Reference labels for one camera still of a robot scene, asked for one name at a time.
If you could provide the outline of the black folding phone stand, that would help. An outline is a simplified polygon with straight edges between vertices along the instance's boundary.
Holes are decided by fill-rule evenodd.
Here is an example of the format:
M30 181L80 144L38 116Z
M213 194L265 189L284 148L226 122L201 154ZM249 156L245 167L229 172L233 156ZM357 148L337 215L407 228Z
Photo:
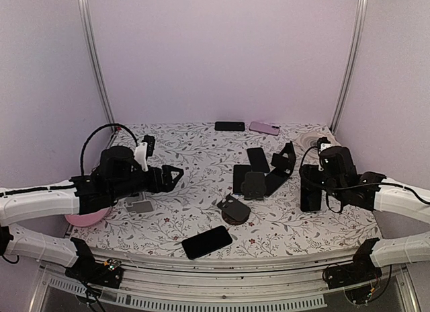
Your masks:
M286 143L279 153L271 159L273 169L265 176L265 196L271 196L292 175L296 164L296 152L292 141Z

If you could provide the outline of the black phone front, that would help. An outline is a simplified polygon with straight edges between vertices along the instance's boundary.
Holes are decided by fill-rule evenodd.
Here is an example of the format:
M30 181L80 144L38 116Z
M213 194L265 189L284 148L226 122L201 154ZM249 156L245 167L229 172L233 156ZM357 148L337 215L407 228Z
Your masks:
M232 237L224 226L218 226L184 239L181 244L187 258L195 260L231 245Z

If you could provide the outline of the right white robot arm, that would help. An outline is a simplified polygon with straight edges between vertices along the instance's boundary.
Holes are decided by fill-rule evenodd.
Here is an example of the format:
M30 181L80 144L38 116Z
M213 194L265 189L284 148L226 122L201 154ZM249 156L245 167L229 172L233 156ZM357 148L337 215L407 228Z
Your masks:
M389 212L429 223L429 191L402 184L386 175L367 171L358 173L347 147L322 143L316 147L318 164L300 163L298 173L307 196L325 196L339 203L338 213L346 206L370 212ZM376 268L393 264L429 260L429 233L395 239L365 240L353 255L347 276L362 282Z

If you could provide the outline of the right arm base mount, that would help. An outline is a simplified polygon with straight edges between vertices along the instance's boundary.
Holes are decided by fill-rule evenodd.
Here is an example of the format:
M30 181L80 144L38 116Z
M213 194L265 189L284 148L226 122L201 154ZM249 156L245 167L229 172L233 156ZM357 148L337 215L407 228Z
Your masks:
M322 272L322 279L328 288L341 288L379 279L382 269L370 257L378 241L380 238L365 240L353 255L351 263L326 267Z

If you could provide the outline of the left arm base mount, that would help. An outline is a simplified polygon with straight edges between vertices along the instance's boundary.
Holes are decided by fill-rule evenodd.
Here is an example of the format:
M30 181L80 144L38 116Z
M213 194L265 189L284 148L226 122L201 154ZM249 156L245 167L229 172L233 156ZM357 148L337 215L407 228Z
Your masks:
M85 284L119 289L124 274L122 262L112 258L97 262L82 239L72 237L70 240L76 247L77 261L65 268L65 276Z

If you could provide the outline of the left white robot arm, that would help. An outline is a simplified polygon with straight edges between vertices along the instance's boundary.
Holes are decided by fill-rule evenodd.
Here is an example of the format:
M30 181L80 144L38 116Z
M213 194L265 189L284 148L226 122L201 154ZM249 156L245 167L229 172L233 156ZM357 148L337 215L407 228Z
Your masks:
M74 268L86 281L95 280L99 265L81 239L59 239L20 227L19 222L55 215L88 215L113 207L141 192L168 193L184 175L171 165L147 164L144 144L134 150L114 146L102 151L99 165L51 186L1 189L1 255L26 256Z

